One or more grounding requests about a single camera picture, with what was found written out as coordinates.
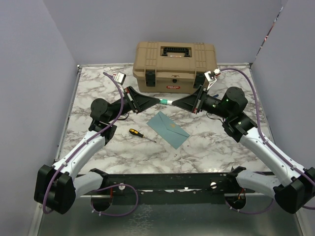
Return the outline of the green white glue stick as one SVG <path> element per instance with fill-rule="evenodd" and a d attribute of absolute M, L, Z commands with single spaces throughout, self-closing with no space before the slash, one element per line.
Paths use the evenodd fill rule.
<path fill-rule="evenodd" d="M 163 105 L 172 105 L 172 101 L 167 99 L 160 99 L 159 103 Z"/>

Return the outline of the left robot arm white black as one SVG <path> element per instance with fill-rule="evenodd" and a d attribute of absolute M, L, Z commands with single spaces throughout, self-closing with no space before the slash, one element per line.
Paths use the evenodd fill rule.
<path fill-rule="evenodd" d="M 45 213 L 53 210 L 64 214 L 82 195 L 91 191 L 103 194 L 108 190 L 105 172 L 92 169 L 78 176 L 79 172 L 113 138 L 117 129 L 114 123 L 121 115 L 130 111 L 139 113 L 160 102 L 158 98 L 137 93 L 131 86 L 120 94 L 121 98 L 113 103 L 95 99 L 91 104 L 92 123 L 84 138 L 64 158 L 38 170 L 34 200 L 43 205 Z"/>

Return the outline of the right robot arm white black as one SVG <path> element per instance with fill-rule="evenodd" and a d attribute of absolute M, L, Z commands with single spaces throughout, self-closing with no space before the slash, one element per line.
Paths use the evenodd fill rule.
<path fill-rule="evenodd" d="M 238 167 L 230 173 L 226 187 L 231 192 L 250 189 L 273 198 L 286 212 L 294 214 L 315 196 L 315 169 L 306 169 L 271 142 L 244 113 L 248 101 L 238 87 L 230 87 L 221 100 L 199 87 L 195 93 L 172 102 L 183 110 L 206 111 L 224 119 L 224 131 L 252 151 L 274 174 L 268 177 Z"/>

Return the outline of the teal envelope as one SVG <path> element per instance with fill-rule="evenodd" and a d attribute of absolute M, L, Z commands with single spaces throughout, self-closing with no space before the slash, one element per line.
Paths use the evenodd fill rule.
<path fill-rule="evenodd" d="M 152 117 L 147 125 L 167 141 L 174 149 L 178 149 L 188 138 L 189 133 L 162 112 Z"/>

